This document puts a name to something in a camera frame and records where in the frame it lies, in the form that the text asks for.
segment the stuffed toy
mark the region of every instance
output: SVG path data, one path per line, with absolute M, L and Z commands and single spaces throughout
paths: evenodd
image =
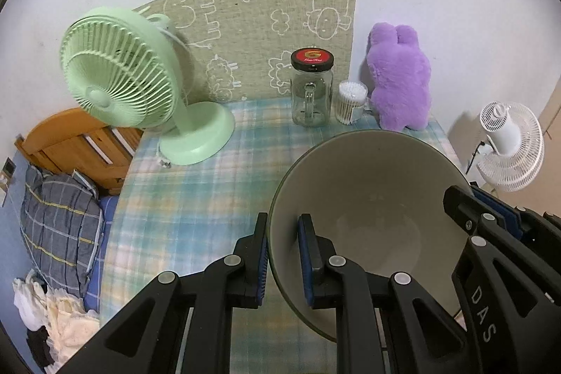
M 366 57 L 376 84 L 371 101 L 380 115 L 380 127 L 401 131 L 428 125 L 430 63 L 410 26 L 377 23 L 370 31 Z

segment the bowl rim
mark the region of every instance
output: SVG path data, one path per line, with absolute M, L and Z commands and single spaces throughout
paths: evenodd
M 454 170 L 456 170 L 460 176 L 462 176 L 462 178 L 464 179 L 464 181 L 467 183 L 468 187 L 469 187 L 469 182 L 466 178 L 466 176 L 464 175 L 464 173 L 462 172 L 462 170 L 460 170 L 458 167 L 456 167 L 456 165 L 454 164 L 454 162 L 452 162 L 450 159 L 447 158 L 447 156 L 440 152 L 439 150 L 437 150 L 434 146 L 432 146 L 431 144 L 428 144 L 426 142 L 424 142 L 423 140 L 420 140 L 419 138 L 416 138 L 414 136 L 411 135 L 407 135 L 405 133 L 402 132 L 395 132 L 392 130 L 382 130 L 382 129 L 361 129 L 361 130 L 353 130 L 353 131 L 349 131 L 349 132 L 343 132 L 340 134 L 337 134 L 327 140 L 324 140 L 314 146 L 312 146 L 309 150 L 307 150 L 304 154 L 302 154 L 298 159 L 296 159 L 296 161 L 294 162 L 294 164 L 292 164 L 292 166 L 288 169 L 288 171 L 284 174 L 283 178 L 281 179 L 279 185 L 277 186 L 277 190 L 275 191 L 275 195 L 273 197 L 273 200 L 271 201 L 271 206 L 269 208 L 269 217 L 267 217 L 267 224 L 266 224 L 266 228 L 265 228 L 265 233 L 267 236 L 267 251 L 268 251 L 268 255 L 269 255 L 269 264 L 271 266 L 271 272 L 273 273 L 273 278 L 275 280 L 275 283 L 277 284 L 277 287 L 280 290 L 280 294 L 282 295 L 282 297 L 284 298 L 284 301 L 288 304 L 288 306 L 290 307 L 290 309 L 294 312 L 294 314 L 296 314 L 296 316 L 302 321 L 304 322 L 311 330 L 315 331 L 316 333 L 318 333 L 320 336 L 323 336 L 324 338 L 332 341 L 332 342 L 337 342 L 336 338 L 333 338 L 332 336 L 328 335 L 325 331 L 320 330 L 319 328 L 317 328 L 312 322 L 310 322 L 297 308 L 296 306 L 292 303 L 292 301 L 290 300 L 290 298 L 288 297 L 288 293 L 284 290 L 284 288 L 282 287 L 282 284 L 280 283 L 281 281 L 279 280 L 278 274 L 277 274 L 277 270 L 275 268 L 274 265 L 274 261 L 273 261 L 273 250 L 271 248 L 272 244 L 270 242 L 271 240 L 271 220 L 273 219 L 273 210 L 274 210 L 274 206 L 275 203 L 277 201 L 277 197 L 279 195 L 279 192 L 281 191 L 281 188 L 284 184 L 284 182 L 287 180 L 288 176 L 290 175 L 290 173 L 292 172 L 292 170 L 302 161 L 304 160 L 305 157 L 307 157 L 309 154 L 311 154 L 313 151 L 315 151 L 316 149 L 324 146 L 325 144 L 332 142 L 334 140 L 339 139 L 340 137 L 346 137 L 346 136 L 351 136 L 351 135 L 357 135 L 357 134 L 361 134 L 361 133 L 365 133 L 365 132 L 369 132 L 369 133 L 374 133 L 374 134 L 387 134 L 389 136 L 401 136 L 401 137 L 406 137 L 407 139 L 411 139 L 414 142 L 420 143 L 423 145 L 423 147 L 426 148 L 430 148 L 431 150 L 435 151 L 436 153 L 440 154 L 442 157 L 444 157 L 449 163 L 450 165 L 453 167 Z

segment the table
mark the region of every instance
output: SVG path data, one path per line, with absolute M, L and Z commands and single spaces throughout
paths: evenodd
M 158 136 L 142 136 L 117 206 L 103 269 L 100 317 L 115 315 L 159 272 L 201 271 L 232 253 L 251 234 L 257 214 L 269 211 L 280 180 L 312 146 L 339 133 L 379 129 L 366 114 L 353 126 L 304 128 L 290 117 L 290 99 L 230 103 L 236 129 L 226 146 L 190 166 L 160 163 Z M 422 131 L 405 130 L 459 166 L 435 119 Z M 231 372 L 336 371 L 336 345 L 310 330 L 290 310 L 268 271 L 258 310 L 234 309 Z

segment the jar logo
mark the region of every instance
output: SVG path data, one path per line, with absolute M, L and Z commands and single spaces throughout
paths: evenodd
M 309 57 L 310 59 L 316 59 L 317 57 L 321 57 L 322 53 L 320 51 L 306 51 L 304 53 L 305 57 Z

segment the cotton swab container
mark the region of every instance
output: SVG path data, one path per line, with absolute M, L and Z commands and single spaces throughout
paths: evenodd
M 359 81 L 341 81 L 335 105 L 335 117 L 346 125 L 354 124 L 363 115 L 368 88 Z

